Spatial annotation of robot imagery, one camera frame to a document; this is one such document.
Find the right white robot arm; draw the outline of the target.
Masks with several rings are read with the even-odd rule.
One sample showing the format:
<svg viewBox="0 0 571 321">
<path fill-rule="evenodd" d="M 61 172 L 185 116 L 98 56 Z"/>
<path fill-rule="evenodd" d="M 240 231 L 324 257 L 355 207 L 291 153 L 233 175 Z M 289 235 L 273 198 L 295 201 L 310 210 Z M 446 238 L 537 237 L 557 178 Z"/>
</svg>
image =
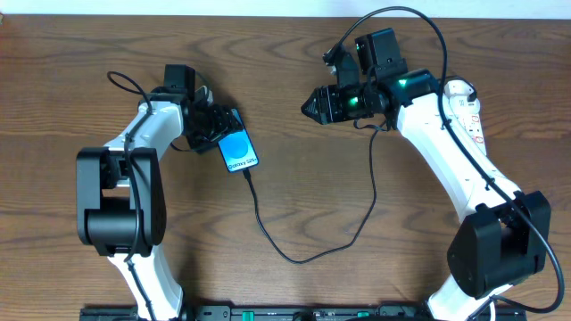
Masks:
<svg viewBox="0 0 571 321">
<path fill-rule="evenodd" d="M 550 205 L 523 193 L 486 157 L 468 122 L 478 113 L 470 89 L 409 70 L 396 36 L 383 29 L 357 38 L 356 53 L 335 45 L 323 56 L 336 82 L 302 106 L 319 124 L 377 114 L 422 155 L 459 217 L 448 251 L 449 277 L 427 302 L 437 320 L 469 320 L 550 259 Z"/>
</svg>

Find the blue Galaxy smartphone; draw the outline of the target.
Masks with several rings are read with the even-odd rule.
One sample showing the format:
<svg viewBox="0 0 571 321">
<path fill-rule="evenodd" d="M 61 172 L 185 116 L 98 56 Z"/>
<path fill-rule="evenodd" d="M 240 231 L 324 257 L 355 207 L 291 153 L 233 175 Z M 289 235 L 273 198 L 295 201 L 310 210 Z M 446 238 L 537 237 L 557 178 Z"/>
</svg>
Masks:
<svg viewBox="0 0 571 321">
<path fill-rule="evenodd" d="M 259 159 L 238 110 L 232 112 L 243 128 L 221 139 L 218 146 L 228 172 L 235 173 L 257 166 Z"/>
</svg>

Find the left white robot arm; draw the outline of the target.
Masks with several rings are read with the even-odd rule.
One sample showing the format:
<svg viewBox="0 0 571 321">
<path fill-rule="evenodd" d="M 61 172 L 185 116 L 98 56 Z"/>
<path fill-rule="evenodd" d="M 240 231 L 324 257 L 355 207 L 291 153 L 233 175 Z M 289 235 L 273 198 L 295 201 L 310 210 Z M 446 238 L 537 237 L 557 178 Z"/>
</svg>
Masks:
<svg viewBox="0 0 571 321">
<path fill-rule="evenodd" d="M 161 245 L 166 202 L 160 160 L 180 137 L 204 153 L 242 129 L 230 107 L 213 101 L 203 75 L 168 64 L 162 86 L 146 92 L 130 80 L 125 91 L 140 96 L 135 118 L 102 147 L 76 158 L 77 231 L 122 274 L 136 300 L 135 320 L 189 320 L 185 292 L 173 277 Z"/>
</svg>

